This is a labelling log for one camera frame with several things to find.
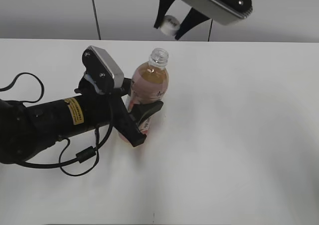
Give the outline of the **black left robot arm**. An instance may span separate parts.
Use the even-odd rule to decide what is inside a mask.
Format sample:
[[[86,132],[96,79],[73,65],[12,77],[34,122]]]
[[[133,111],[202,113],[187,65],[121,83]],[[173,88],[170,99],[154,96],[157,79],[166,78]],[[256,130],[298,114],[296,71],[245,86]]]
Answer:
[[[28,164],[38,153],[56,142],[108,125],[115,128],[133,146],[144,143],[146,135],[139,125],[159,112],[162,101],[134,105],[129,112],[122,100],[130,90],[131,79],[108,94],[98,94],[93,85],[82,79],[75,89],[77,96],[26,107],[21,101],[0,102],[0,161],[31,168],[56,168],[82,163],[97,155],[105,143],[77,153],[74,159],[58,164]]]

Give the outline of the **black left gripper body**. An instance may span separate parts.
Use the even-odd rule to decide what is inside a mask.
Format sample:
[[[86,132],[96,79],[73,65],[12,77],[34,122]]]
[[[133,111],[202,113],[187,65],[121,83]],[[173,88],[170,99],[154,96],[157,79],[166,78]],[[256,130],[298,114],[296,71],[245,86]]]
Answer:
[[[80,94],[76,99],[89,128],[112,125],[133,147],[144,143],[146,136],[131,119],[120,95],[120,88],[110,94],[100,95],[83,76],[75,92]]]

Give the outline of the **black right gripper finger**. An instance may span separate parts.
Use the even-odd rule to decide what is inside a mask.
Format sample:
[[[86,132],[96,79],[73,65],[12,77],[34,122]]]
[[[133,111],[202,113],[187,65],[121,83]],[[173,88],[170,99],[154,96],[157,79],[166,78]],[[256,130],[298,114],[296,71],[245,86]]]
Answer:
[[[174,37],[175,40],[180,40],[191,29],[208,20],[210,20],[209,17],[196,9],[191,8],[183,22],[180,24],[180,28]]]
[[[154,28],[159,28],[164,20],[164,17],[174,3],[175,0],[159,0],[158,14],[154,23]]]

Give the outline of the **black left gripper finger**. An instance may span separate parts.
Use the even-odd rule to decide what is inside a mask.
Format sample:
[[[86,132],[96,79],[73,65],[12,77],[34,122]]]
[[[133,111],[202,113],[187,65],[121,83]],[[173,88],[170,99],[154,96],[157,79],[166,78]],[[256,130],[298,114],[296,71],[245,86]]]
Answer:
[[[120,95],[125,96],[131,95],[131,84],[132,84],[132,79],[131,78],[124,78],[122,86],[120,88]]]
[[[149,117],[159,112],[162,107],[162,101],[156,101],[150,104],[134,104],[129,115],[136,125],[140,125]]]

